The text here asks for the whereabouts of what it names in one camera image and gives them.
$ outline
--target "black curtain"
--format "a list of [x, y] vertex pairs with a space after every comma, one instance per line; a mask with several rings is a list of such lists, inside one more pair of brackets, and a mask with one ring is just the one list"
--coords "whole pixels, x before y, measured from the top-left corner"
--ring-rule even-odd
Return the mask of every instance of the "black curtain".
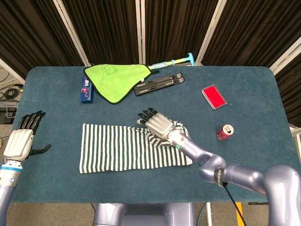
[[227, 1], [203, 65], [270, 67], [301, 36], [300, 0]]
[[1, 0], [0, 9], [0, 58], [21, 77], [36, 66], [83, 65], [52, 0]]
[[146, 0], [146, 64], [179, 59], [192, 52], [196, 60], [217, 0]]
[[276, 80], [289, 123], [301, 127], [301, 54], [276, 74]]
[[63, 3], [90, 63], [139, 63], [135, 0]]

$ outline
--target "striped cloth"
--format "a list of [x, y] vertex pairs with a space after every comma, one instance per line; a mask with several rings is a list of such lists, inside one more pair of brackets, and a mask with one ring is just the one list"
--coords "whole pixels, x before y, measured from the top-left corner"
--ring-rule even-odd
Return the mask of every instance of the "striped cloth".
[[[189, 136], [181, 122], [176, 129]], [[150, 133], [129, 126], [83, 124], [80, 173], [186, 166], [192, 160]]]

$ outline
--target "robotic hand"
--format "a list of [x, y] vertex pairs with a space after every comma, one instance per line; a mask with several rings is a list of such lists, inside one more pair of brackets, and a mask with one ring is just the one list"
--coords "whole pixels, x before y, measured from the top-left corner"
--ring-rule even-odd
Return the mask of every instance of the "robotic hand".
[[301, 226], [301, 180], [293, 168], [286, 165], [273, 165], [264, 172], [241, 166], [228, 165], [226, 161], [211, 152], [205, 151], [182, 130], [175, 129], [171, 120], [163, 114], [148, 108], [137, 121], [145, 124], [153, 135], [167, 139], [169, 143], [198, 163], [201, 177], [219, 186], [232, 183], [251, 191], [266, 195], [269, 202], [270, 226]]
[[44, 153], [51, 147], [47, 145], [43, 149], [32, 149], [34, 135], [45, 114], [45, 112], [38, 111], [24, 116], [9, 137], [3, 154], [5, 164], [0, 169], [0, 226], [6, 224], [8, 206], [23, 169], [21, 162], [30, 155]]

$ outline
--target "red can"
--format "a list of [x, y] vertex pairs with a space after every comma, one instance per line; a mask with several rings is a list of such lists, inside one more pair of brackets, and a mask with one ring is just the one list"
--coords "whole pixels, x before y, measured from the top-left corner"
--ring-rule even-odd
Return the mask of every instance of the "red can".
[[234, 128], [231, 125], [224, 125], [219, 131], [216, 132], [216, 136], [219, 140], [225, 140], [234, 133]]

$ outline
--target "green towel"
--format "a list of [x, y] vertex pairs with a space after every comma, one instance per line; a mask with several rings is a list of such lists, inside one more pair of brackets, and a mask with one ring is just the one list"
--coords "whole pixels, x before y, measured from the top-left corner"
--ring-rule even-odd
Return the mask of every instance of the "green towel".
[[118, 104], [151, 74], [145, 65], [95, 65], [85, 68], [84, 72], [100, 95], [111, 104]]

